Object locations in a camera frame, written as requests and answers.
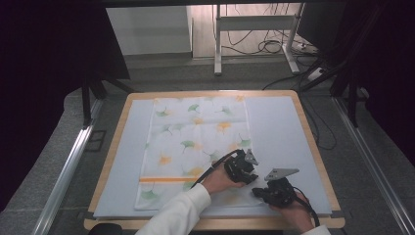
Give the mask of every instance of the metal rail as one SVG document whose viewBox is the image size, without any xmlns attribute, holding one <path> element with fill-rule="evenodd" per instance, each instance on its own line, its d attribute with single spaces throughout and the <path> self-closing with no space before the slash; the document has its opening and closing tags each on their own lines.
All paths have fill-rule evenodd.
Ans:
<svg viewBox="0 0 415 235">
<path fill-rule="evenodd" d="M 81 129 L 79 132 L 52 193 L 50 194 L 48 201 L 46 202 L 46 205 L 36 222 L 36 225 L 31 233 L 32 235 L 46 235 L 49 232 L 56 213 L 58 212 L 59 206 L 61 205 L 61 202 L 68 190 L 70 181 L 72 180 L 73 174 L 79 163 L 80 157 L 82 156 L 83 150 L 85 149 L 92 129 L 94 128 L 102 104 L 102 100 L 96 100 L 94 102 L 91 111 L 91 122 L 85 129 Z"/>
<path fill-rule="evenodd" d="M 370 151 L 370 148 L 366 144 L 366 141 L 361 135 L 359 129 L 355 128 L 353 123 L 347 117 L 347 107 L 342 98 L 332 99 L 346 125 L 348 132 L 350 133 L 351 138 L 357 146 L 363 161 L 366 163 L 367 168 L 372 174 L 373 179 L 375 180 L 382 196 L 384 197 L 394 218 L 396 219 L 397 224 L 402 230 L 402 234 L 415 234 L 415 227 L 412 218 L 409 216 L 405 206 L 402 204 L 402 201 L 396 195 L 393 188 L 391 187 L 391 184 L 382 172 L 375 156 L 373 156 L 373 153 Z"/>
</svg>

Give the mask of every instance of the black curtain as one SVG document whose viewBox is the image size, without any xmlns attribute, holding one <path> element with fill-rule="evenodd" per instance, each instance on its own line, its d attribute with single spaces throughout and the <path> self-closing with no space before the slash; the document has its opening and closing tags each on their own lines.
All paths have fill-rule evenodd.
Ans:
<svg viewBox="0 0 415 235">
<path fill-rule="evenodd" d="M 390 1 L 358 59 L 368 111 L 415 165 L 415 3 Z"/>
<path fill-rule="evenodd" d="M 129 75 L 105 8 L 3 4 L 0 31 L 2 211 L 54 131 L 65 97 L 85 78 Z"/>
</svg>

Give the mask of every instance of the metal frame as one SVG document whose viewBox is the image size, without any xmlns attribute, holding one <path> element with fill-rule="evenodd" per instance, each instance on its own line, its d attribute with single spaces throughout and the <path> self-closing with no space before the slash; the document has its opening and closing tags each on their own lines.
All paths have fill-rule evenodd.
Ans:
<svg viewBox="0 0 415 235">
<path fill-rule="evenodd" d="M 102 100 L 96 100 L 92 107 L 91 121 L 88 126 L 81 129 L 75 143 L 69 153 L 64 168 L 59 175 L 59 178 L 46 202 L 42 214 L 37 219 L 36 225 L 32 231 L 32 235 L 46 235 L 55 219 L 56 213 L 59 210 L 62 200 L 68 190 L 70 181 L 85 149 L 89 136 L 94 128 L 98 113 L 103 105 Z"/>
<path fill-rule="evenodd" d="M 287 43 L 282 45 L 284 54 L 293 74 L 300 73 L 296 60 L 291 52 L 294 36 L 300 22 L 300 15 L 303 8 L 300 4 L 299 10 L 295 15 L 285 16 L 252 16 L 252 17 L 221 17 L 220 5 L 216 5 L 216 44 L 214 53 L 214 74 L 222 74 L 222 55 L 220 32 L 221 31 L 240 31 L 240 30 L 289 30 L 290 35 Z"/>
<path fill-rule="evenodd" d="M 332 100 L 335 103 L 335 106 L 338 109 L 342 117 L 342 120 L 344 121 L 346 128 L 354 141 L 354 144 L 359 150 L 363 161 L 366 163 L 367 168 L 372 174 L 373 179 L 375 180 L 379 190 L 381 191 L 382 196 L 384 197 L 394 218 L 396 219 L 397 224 L 402 230 L 402 234 L 415 234 L 415 226 L 412 221 L 412 218 L 409 216 L 402 201 L 396 195 L 387 177 L 384 175 L 381 168 L 379 167 L 379 164 L 376 161 L 375 156 L 373 156 L 372 152 L 370 151 L 370 148 L 367 146 L 366 141 L 361 135 L 359 129 L 357 127 L 354 127 L 352 121 L 348 118 L 347 107 L 343 102 L 343 99 L 332 98 Z"/>
</svg>

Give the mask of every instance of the orange stripe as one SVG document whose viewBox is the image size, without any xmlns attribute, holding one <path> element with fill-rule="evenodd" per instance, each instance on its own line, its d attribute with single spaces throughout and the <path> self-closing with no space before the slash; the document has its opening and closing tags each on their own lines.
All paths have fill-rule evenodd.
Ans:
<svg viewBox="0 0 415 235">
<path fill-rule="evenodd" d="M 156 177 L 143 177 L 140 178 L 140 182 L 195 182 L 198 178 L 195 177 L 174 177 L 174 178 L 156 178 Z"/>
</svg>

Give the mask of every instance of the wooden frame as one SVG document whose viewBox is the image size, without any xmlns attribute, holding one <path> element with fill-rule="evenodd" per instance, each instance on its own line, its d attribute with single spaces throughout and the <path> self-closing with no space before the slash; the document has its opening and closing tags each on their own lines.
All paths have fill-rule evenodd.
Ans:
<svg viewBox="0 0 415 235">
<path fill-rule="evenodd" d="M 291 90 L 270 90 L 270 91 L 184 91 L 184 92 L 152 92 L 152 93 L 133 93 L 127 97 L 124 108 L 122 110 L 118 125 L 115 130 L 113 142 L 110 146 L 110 150 L 107 155 L 107 159 L 104 163 L 100 178 L 97 183 L 94 195 L 91 200 L 88 212 L 93 213 L 97 208 L 98 201 L 107 183 L 111 167 L 113 165 L 116 150 L 122 135 L 122 131 L 125 127 L 126 120 L 132 102 L 134 100 L 148 100 L 154 98 L 183 98 L 183 97 L 204 97 L 204 96 L 238 96 L 243 95 L 246 97 L 272 97 L 272 96 L 290 96 L 292 97 L 302 129 L 304 130 L 305 137 L 307 139 L 310 151 L 314 158 L 317 170 L 320 174 L 323 186 L 326 190 L 326 194 L 329 198 L 329 203 L 334 212 L 340 212 L 341 208 L 327 174 L 326 168 L 321 159 L 320 153 L 315 144 L 314 138 L 311 133 L 311 129 L 305 117 L 305 113 L 300 104 L 299 96 L 295 91 Z M 319 216 L 321 224 L 326 224 L 329 228 L 342 228 L 345 226 L 345 218 L 342 216 Z M 98 223 L 116 223 L 122 226 L 123 229 L 138 230 L 146 222 L 148 218 L 143 219 L 120 219 L 120 220 L 94 220 L 86 218 L 84 220 L 84 227 L 90 230 Z M 284 230 L 291 229 L 292 227 L 285 221 L 282 216 L 264 216 L 264 217 L 227 217 L 227 218 L 202 218 L 199 223 L 194 227 L 194 230 Z"/>
</svg>

